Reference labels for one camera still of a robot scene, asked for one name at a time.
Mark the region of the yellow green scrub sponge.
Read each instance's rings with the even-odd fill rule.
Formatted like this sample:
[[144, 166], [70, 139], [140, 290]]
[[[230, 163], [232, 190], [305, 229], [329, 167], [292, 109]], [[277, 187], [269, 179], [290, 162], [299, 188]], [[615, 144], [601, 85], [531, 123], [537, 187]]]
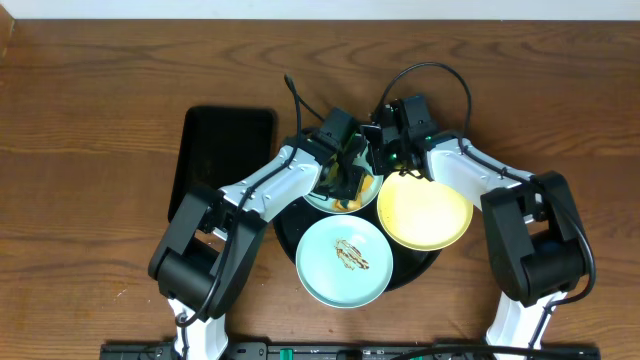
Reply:
[[360, 184], [352, 180], [340, 179], [329, 190], [327, 211], [349, 213], [368, 205], [376, 196], [376, 177], [365, 170]]

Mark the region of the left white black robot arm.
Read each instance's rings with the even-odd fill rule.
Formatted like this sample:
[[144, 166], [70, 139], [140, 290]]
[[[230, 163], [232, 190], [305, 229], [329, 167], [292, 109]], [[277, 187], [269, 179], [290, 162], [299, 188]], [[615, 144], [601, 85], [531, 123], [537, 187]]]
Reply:
[[353, 199], [364, 178], [355, 159], [365, 148], [354, 132], [295, 135], [247, 178], [184, 195], [148, 266], [174, 311], [179, 358], [223, 355], [225, 315], [247, 281], [267, 225], [312, 192]]

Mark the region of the pale green plate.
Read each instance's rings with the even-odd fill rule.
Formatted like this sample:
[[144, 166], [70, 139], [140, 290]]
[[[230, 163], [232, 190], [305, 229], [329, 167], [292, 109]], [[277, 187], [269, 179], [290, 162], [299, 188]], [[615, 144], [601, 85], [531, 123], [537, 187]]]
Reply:
[[369, 205], [378, 195], [384, 176], [375, 175], [367, 161], [368, 141], [360, 135], [331, 158], [328, 174], [303, 199], [329, 214], [353, 213]]

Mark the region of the yellow plate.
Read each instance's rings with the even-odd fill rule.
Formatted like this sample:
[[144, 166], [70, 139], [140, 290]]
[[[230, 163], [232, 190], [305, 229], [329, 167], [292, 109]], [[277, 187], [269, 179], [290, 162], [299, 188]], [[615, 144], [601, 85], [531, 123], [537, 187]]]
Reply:
[[377, 213], [385, 232], [416, 251], [440, 250], [466, 232], [473, 204], [452, 188], [410, 175], [389, 175], [377, 197]]

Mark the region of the light blue plate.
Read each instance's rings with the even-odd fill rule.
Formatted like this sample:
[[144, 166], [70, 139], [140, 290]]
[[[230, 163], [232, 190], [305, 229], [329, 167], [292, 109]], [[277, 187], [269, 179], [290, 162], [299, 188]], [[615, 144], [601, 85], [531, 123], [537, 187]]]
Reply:
[[352, 215], [333, 215], [314, 223], [297, 246], [298, 277], [319, 302], [342, 309], [367, 305], [390, 283], [391, 246], [372, 223]]

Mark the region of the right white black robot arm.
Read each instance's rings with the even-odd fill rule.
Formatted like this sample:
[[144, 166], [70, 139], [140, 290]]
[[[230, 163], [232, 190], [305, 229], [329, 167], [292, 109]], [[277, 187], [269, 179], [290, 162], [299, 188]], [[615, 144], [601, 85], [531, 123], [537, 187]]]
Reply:
[[538, 349], [557, 307], [593, 289], [593, 251], [566, 179], [513, 169], [442, 131], [426, 108], [378, 107], [363, 131], [377, 172], [411, 170], [445, 185], [483, 214], [491, 270], [502, 295], [486, 341]]

